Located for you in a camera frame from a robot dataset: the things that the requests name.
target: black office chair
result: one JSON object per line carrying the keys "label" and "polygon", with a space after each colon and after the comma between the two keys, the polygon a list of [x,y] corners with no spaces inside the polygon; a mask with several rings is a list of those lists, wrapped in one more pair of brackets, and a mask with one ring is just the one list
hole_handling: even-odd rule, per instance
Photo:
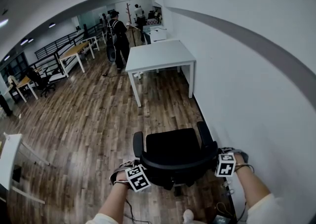
{"label": "black office chair", "polygon": [[40,96],[42,97],[43,94],[45,95],[45,98],[47,98],[47,93],[49,93],[50,90],[55,91],[55,84],[50,84],[49,79],[51,76],[46,77],[40,77],[39,74],[37,74],[33,68],[28,68],[26,71],[26,76],[30,80],[32,80],[34,83],[38,85],[38,90],[42,90]]}
{"label": "black office chair", "polygon": [[175,186],[175,195],[179,195],[179,185],[190,187],[208,169],[216,167],[217,143],[212,140],[205,122],[198,122],[197,127],[201,148],[193,128],[148,135],[146,152],[143,132],[134,134],[134,154],[146,168],[145,174],[151,183],[167,190]]}

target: wooden floor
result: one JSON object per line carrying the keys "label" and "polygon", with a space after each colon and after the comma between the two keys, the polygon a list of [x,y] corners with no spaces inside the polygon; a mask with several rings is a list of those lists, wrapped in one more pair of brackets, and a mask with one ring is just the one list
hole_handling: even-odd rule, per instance
{"label": "wooden floor", "polygon": [[[7,203],[13,224],[83,224],[94,217],[111,190],[111,172],[134,159],[135,132],[146,136],[193,127],[198,135],[200,113],[194,99],[188,98],[185,78],[176,70],[146,73],[136,80],[143,104],[138,108],[126,73],[117,72],[105,50],[95,57],[89,54],[83,60],[86,73],[76,65],[47,98],[36,101],[30,95],[26,104],[15,105],[14,116],[0,120],[1,135],[22,133],[23,140],[52,164],[34,164],[18,155],[22,181],[14,185],[46,205],[11,191]],[[101,76],[104,73],[114,77]],[[26,149],[22,151],[29,156]],[[209,222],[216,215],[217,202],[231,211],[222,182],[209,171],[192,187],[184,187],[181,197],[153,185],[142,193],[130,191],[128,200],[135,218],[152,224],[181,224],[187,208],[197,220]],[[130,215],[127,206],[125,212]]]}

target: foot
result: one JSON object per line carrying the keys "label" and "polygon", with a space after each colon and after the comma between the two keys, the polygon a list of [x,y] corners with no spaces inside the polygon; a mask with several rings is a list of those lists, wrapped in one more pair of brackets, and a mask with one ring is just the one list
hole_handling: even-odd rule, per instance
{"label": "foot", "polygon": [[189,224],[194,220],[194,214],[190,209],[187,209],[183,213],[183,224]]}

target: backpack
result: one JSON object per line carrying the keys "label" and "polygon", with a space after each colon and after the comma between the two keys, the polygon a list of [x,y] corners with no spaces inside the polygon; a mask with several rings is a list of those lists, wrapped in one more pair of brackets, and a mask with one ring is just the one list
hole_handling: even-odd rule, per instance
{"label": "backpack", "polygon": [[115,33],[115,30],[114,30],[114,27],[115,27],[115,25],[116,25],[118,22],[119,22],[118,20],[115,20],[115,21],[112,23],[112,26],[111,26],[110,23],[108,22],[107,38],[108,38],[108,41],[109,41],[109,39],[112,40],[113,45],[114,45],[114,44],[116,43],[116,41],[118,40],[118,36],[117,36],[117,34]]}

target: window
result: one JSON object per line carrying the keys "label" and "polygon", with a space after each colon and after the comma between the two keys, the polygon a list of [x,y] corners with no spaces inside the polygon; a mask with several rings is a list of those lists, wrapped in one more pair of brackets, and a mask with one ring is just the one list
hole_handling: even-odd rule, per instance
{"label": "window", "polygon": [[7,66],[5,66],[1,70],[1,75],[3,77],[3,80],[6,84],[6,86],[9,86],[8,84],[8,76],[12,75],[15,76],[16,80],[21,81],[24,77],[23,72],[28,68],[28,63],[25,59],[24,53],[21,53],[16,58],[14,58]]}

